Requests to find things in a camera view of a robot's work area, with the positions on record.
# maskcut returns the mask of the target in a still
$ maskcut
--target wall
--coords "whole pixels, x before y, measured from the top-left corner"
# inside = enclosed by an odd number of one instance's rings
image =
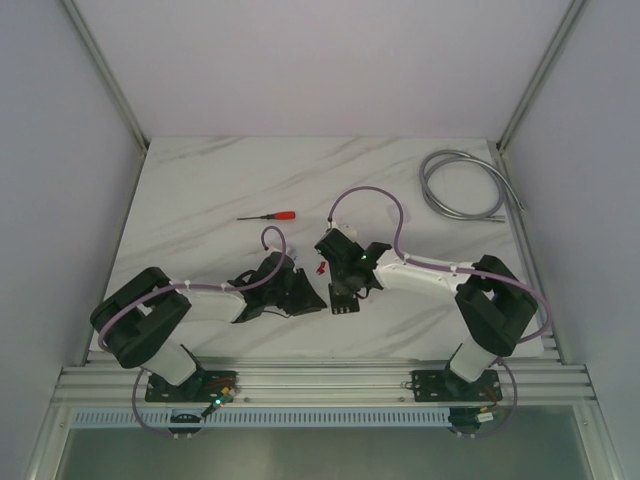
[[[148,136],[498,139],[568,0],[77,0]]]
[[[139,162],[57,2],[2,2],[0,65],[0,465],[20,479],[87,341]]]
[[[591,2],[509,153],[557,328],[640,477],[640,2]]]

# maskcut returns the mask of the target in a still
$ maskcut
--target table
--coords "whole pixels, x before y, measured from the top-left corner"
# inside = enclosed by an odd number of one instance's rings
[[[418,166],[429,153],[453,148],[491,161],[483,139],[370,137],[160,137],[151,142],[109,281],[110,295],[141,270],[158,266],[171,278],[220,283],[256,268],[264,258],[262,220],[241,216],[295,210],[279,222],[296,264],[327,304],[329,274],[313,246],[326,229],[334,199],[357,185],[389,190],[401,201],[406,223],[401,248],[455,262],[496,255],[525,278],[509,223],[460,222],[423,202]],[[496,198],[480,168],[452,164],[432,178],[447,204],[481,211]],[[358,192],[335,218],[358,232],[358,242],[391,243],[397,211],[384,196]],[[268,237],[279,245],[278,238]],[[468,336],[453,303],[402,291],[372,291],[356,314],[324,310],[289,319],[264,314],[245,324],[207,319],[207,302],[195,302],[172,338],[196,355],[216,357],[448,359]],[[527,329],[537,328],[532,321]],[[98,347],[95,338],[92,350]],[[519,345],[515,357],[536,357],[542,341]]]

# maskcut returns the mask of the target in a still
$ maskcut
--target gray floor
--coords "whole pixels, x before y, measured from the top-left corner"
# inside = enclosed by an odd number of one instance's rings
[[[58,480],[590,479],[569,408],[521,408],[483,440],[435,428],[217,429],[191,441],[77,430]]]

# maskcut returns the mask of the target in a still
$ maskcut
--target marble tabletop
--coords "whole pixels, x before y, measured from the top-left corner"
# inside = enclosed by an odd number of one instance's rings
[[[297,266],[328,304],[329,273],[316,274],[322,258],[313,246],[326,229],[334,199],[357,185],[382,187],[399,198],[406,216],[403,250],[456,262],[496,255],[524,279],[509,223],[450,220],[424,204],[418,166],[443,148],[491,161],[483,139],[154,138],[107,295],[149,266],[176,280],[220,283],[235,278],[264,258],[260,232],[270,224],[236,218],[295,210],[296,220],[277,225],[295,249]],[[432,178],[432,188],[447,204],[469,212],[485,210],[497,198],[486,173],[469,164],[442,168]],[[340,204],[334,219],[354,227],[366,246],[391,243],[398,214],[386,197],[358,192]],[[279,245],[275,234],[268,241]],[[374,290],[361,301],[361,311],[350,315],[334,316],[329,309],[289,319],[263,314],[233,325],[208,319],[209,312],[206,301],[195,301],[172,338],[196,355],[216,357],[444,360],[468,336],[453,300],[402,291]],[[95,338],[92,349],[97,349]],[[514,356],[542,352],[536,339],[518,346]]]

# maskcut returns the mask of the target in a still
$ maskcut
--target gray wall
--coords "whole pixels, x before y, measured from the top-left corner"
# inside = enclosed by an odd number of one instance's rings
[[[537,258],[628,478],[640,477],[640,2],[591,2],[510,151]]]
[[[86,342],[138,155],[54,0],[0,6],[0,470]]]
[[[569,0],[78,0],[148,136],[497,139]]]

